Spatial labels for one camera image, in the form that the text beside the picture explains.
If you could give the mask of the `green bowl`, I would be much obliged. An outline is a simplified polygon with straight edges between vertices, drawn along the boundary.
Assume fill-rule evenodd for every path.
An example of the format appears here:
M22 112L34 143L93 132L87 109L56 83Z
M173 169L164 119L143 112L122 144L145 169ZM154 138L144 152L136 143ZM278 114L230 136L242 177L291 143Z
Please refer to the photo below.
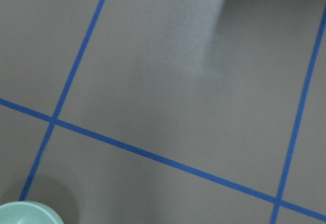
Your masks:
M61 217L49 206L34 201L1 205L1 223L60 223Z

